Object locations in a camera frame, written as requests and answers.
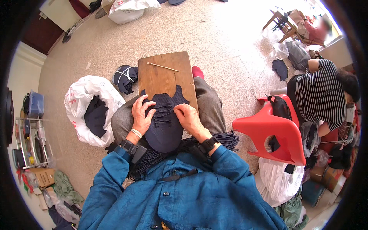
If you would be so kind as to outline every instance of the blue jacket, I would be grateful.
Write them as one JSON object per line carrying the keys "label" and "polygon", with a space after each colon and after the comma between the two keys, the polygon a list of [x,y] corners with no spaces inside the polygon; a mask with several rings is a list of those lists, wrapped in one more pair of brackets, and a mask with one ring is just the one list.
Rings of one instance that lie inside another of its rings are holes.
{"label": "blue jacket", "polygon": [[[129,154],[117,147],[102,159],[83,205],[83,229],[287,229],[259,194],[248,164],[220,146],[203,166],[190,153],[152,167],[145,180],[121,186],[129,170]],[[174,181],[160,179],[198,173]]]}

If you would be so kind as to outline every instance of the door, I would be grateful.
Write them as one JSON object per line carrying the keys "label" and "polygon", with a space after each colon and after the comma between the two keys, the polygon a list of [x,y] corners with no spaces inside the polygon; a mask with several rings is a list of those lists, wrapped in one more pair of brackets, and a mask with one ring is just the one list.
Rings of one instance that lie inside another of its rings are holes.
{"label": "door", "polygon": [[49,18],[40,16],[41,11],[31,17],[21,41],[47,55],[48,51],[63,34],[63,30]]}

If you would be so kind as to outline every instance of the striped shirt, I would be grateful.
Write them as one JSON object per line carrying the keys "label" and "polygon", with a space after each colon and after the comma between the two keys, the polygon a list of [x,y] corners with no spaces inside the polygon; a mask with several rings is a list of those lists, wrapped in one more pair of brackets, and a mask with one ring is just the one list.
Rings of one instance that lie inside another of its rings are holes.
{"label": "striped shirt", "polygon": [[345,120],[344,89],[337,79],[337,68],[332,61],[321,59],[318,68],[313,74],[297,77],[295,97],[304,120],[326,121],[332,131]]}

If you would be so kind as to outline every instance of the wooden board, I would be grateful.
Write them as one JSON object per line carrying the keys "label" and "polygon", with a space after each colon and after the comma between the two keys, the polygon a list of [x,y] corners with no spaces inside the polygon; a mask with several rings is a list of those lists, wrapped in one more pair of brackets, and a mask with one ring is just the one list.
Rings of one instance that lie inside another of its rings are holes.
{"label": "wooden board", "polygon": [[[172,68],[179,72],[149,65],[147,62]],[[159,93],[167,93],[170,97],[173,97],[176,91],[176,85],[180,85],[184,98],[198,111],[193,74],[190,68],[189,55],[186,51],[139,59],[138,83],[139,94],[145,89],[148,94],[148,100],[152,100],[152,97]]]}

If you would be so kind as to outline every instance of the person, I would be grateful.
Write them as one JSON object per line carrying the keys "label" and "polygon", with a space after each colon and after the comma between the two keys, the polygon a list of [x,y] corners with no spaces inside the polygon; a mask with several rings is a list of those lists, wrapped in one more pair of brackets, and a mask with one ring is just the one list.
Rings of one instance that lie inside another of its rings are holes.
{"label": "person", "polygon": [[305,30],[308,32],[305,34],[307,39],[312,42],[323,44],[327,34],[331,33],[332,30],[331,21],[328,19],[328,17],[321,17],[318,26],[314,27],[301,11],[298,11],[298,13],[303,19],[303,21],[298,25],[298,31],[300,31],[301,28],[305,28]]}
{"label": "person", "polygon": [[[198,110],[187,104],[174,107],[180,124],[200,143],[214,133],[225,133],[222,102],[192,68]],[[134,98],[112,118],[116,140],[136,145],[154,114],[145,111],[155,102]],[[130,156],[118,146],[102,159],[102,168],[83,205],[82,229],[287,229],[284,221],[258,192],[248,164],[216,142],[208,152],[208,169],[190,153],[178,153],[151,167],[145,178],[122,187]]]}
{"label": "person", "polygon": [[359,100],[358,80],[327,59],[310,59],[308,66],[310,73],[293,76],[286,88],[272,90],[271,95],[286,93],[301,123],[324,121],[318,127],[323,137],[342,125],[346,104]]}

